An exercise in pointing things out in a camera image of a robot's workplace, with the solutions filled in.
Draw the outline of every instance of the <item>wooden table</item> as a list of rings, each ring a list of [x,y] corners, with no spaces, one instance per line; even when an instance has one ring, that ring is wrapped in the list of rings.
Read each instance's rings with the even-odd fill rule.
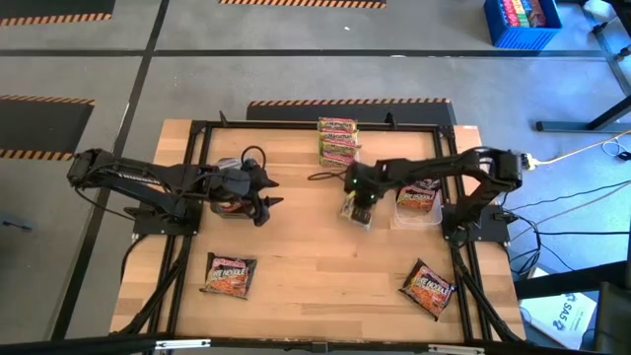
[[[154,163],[168,166],[183,160],[190,123],[165,121]],[[480,145],[476,127],[457,126],[455,131],[459,151]],[[360,160],[367,164],[376,159],[435,156],[429,133],[360,132],[359,139]],[[316,140],[316,132],[308,130],[213,129],[209,164],[239,157],[244,147],[259,145],[267,154],[269,176],[280,183],[264,192],[285,200],[271,209],[271,219],[261,228],[247,220],[222,219],[205,206],[199,234],[193,239],[176,335],[463,341],[458,294],[434,321],[397,292],[418,257],[454,281],[440,225],[420,230],[396,227],[392,191],[378,203],[370,232],[338,219],[342,182],[307,181],[307,176],[323,171],[317,163]],[[464,179],[467,193],[476,184]],[[164,236],[149,237],[129,256],[111,330],[127,325],[153,292],[165,242]],[[486,296],[511,329],[524,337],[506,253],[496,244],[476,246]],[[199,292],[208,251],[258,260],[248,300]],[[468,299],[473,333],[479,338],[477,309],[470,294]],[[170,304],[168,295],[159,329],[166,328]]]

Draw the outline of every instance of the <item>blue plastic bin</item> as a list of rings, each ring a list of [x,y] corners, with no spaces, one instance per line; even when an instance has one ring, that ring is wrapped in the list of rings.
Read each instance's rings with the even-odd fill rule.
[[[493,45],[500,48],[541,50],[563,26],[554,0],[539,0],[545,14],[545,28],[514,28],[504,22],[502,0],[486,0],[484,13]]]

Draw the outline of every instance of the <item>concrete floor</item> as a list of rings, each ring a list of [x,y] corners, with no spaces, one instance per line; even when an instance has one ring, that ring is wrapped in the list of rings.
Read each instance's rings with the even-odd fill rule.
[[[491,50],[481,3],[390,0],[386,11],[369,11],[178,0],[171,2],[158,48]],[[143,49],[159,4],[160,0],[119,0],[111,22],[2,29],[0,49]],[[565,29],[546,49],[598,50],[581,9],[570,5],[559,9]],[[0,93],[96,99],[79,149],[109,149],[139,63],[139,58],[0,58]],[[479,126],[486,145],[547,160],[606,135],[536,133],[535,121],[587,121],[623,94],[608,64],[599,58],[154,58],[124,155],[151,160],[166,118],[217,119],[222,110],[229,119],[245,119],[245,106],[254,100],[378,97],[450,98],[457,122]],[[631,146],[631,139],[622,141]],[[31,234],[0,229],[2,343],[44,339],[54,322],[89,214],[88,205],[65,180],[67,169],[66,163],[0,160],[2,209],[36,224]],[[594,148],[526,174],[524,187],[509,196],[507,206],[616,183],[630,175],[628,163]],[[541,230],[628,230],[630,191],[621,190],[599,204],[546,223]],[[591,197],[521,212],[538,221]],[[121,210],[130,204],[113,196],[108,207]],[[523,227],[512,225],[513,235]],[[68,336],[107,333],[130,228],[126,221],[105,216]],[[549,236],[544,243],[574,268],[626,257],[624,236]],[[511,253],[533,245],[532,235],[523,236],[513,243]],[[540,263],[564,270],[547,251]]]

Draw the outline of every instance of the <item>black floor mat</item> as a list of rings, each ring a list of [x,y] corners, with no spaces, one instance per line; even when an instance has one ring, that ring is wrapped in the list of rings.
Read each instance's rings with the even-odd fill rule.
[[[115,0],[1,0],[0,27],[109,20]]]
[[[307,6],[356,9],[384,9],[386,7],[386,0],[219,0],[219,3],[228,5]]]
[[[0,96],[0,158],[70,160],[94,100]]]
[[[319,117],[337,117],[382,123],[388,113],[399,123],[456,124],[450,100],[436,98],[251,102],[246,119],[316,121]]]

